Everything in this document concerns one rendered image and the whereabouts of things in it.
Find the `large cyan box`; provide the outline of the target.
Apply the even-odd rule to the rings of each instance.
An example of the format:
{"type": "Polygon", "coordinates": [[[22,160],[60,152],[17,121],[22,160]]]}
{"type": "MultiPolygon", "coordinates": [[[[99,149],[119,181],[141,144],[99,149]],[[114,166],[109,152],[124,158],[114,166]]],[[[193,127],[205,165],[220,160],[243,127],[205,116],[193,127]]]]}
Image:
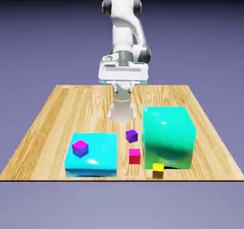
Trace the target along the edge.
{"type": "Polygon", "coordinates": [[[65,158],[67,177],[116,177],[117,134],[74,133],[65,158]],[[72,152],[72,144],[83,140],[89,145],[89,153],[79,158],[72,152]]]}

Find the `large green box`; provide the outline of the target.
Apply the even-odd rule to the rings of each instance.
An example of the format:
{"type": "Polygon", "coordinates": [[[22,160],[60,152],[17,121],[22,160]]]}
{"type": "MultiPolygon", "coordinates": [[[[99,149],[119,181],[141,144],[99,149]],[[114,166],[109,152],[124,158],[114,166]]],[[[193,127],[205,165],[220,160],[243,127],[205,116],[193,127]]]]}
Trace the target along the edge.
{"type": "Polygon", "coordinates": [[[154,163],[190,169],[196,128],[184,106],[147,106],[143,108],[142,143],[146,169],[154,163]]]}

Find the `small pink cube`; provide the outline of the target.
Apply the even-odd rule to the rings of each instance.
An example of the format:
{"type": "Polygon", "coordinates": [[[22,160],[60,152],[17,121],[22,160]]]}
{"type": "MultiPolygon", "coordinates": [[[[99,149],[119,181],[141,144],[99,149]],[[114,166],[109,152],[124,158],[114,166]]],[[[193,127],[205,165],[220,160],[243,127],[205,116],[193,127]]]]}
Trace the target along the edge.
{"type": "Polygon", "coordinates": [[[129,149],[129,164],[139,165],[141,160],[141,151],[140,149],[129,149]]]}

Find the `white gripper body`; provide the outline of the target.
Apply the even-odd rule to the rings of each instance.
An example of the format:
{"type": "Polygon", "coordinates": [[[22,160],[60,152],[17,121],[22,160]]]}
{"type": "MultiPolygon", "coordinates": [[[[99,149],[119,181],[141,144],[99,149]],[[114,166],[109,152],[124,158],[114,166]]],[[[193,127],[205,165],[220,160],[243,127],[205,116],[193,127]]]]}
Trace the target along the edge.
{"type": "Polygon", "coordinates": [[[132,63],[120,66],[118,61],[100,62],[98,77],[102,82],[146,82],[148,80],[148,64],[132,63]]]}

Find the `small purple cube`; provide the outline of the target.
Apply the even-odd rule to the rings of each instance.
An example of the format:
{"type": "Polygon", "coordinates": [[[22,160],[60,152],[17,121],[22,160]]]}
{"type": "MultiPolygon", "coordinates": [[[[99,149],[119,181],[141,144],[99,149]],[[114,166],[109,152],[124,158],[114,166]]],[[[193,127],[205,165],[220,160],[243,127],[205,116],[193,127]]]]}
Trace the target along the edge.
{"type": "Polygon", "coordinates": [[[129,143],[137,142],[138,141],[138,133],[134,129],[126,131],[126,140],[129,143]]]}

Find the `small magenta cube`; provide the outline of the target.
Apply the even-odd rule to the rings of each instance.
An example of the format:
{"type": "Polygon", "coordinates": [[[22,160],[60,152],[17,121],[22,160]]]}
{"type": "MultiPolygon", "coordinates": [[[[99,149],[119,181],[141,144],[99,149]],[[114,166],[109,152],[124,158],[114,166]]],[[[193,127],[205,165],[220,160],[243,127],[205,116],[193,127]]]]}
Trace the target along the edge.
{"type": "Polygon", "coordinates": [[[83,140],[79,140],[72,144],[72,152],[77,157],[82,158],[89,153],[89,145],[83,140]]]}

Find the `small yellow cube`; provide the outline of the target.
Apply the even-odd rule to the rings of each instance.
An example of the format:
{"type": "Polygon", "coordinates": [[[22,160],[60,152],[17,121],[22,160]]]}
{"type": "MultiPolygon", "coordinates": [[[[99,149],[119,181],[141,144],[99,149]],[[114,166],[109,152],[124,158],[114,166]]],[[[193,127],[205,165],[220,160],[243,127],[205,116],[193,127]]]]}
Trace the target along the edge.
{"type": "Polygon", "coordinates": [[[152,177],[153,179],[163,179],[164,164],[153,163],[152,165],[152,177]]]}

